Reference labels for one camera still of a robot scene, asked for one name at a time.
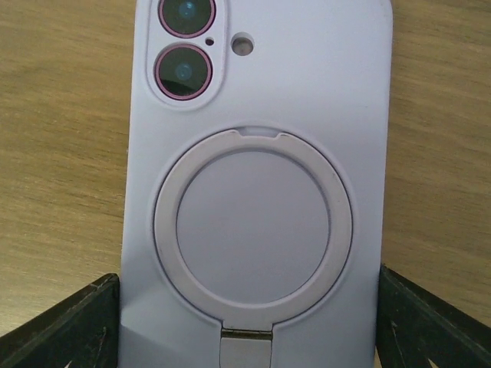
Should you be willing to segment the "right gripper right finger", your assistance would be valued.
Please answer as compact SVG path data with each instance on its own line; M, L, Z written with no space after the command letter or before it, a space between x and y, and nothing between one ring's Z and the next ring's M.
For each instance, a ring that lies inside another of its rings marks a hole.
M382 265L377 354L383 368L489 367L490 328Z

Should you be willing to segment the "lilac phone case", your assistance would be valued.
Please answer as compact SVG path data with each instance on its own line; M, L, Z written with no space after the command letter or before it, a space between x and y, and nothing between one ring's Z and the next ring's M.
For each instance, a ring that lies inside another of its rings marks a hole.
M121 367L372 367L389 1L138 1Z

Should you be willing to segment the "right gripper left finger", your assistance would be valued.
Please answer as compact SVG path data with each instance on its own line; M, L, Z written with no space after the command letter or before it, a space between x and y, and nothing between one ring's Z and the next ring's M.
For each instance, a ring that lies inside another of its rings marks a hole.
M109 273L1 337L2 367L116 367L120 281Z

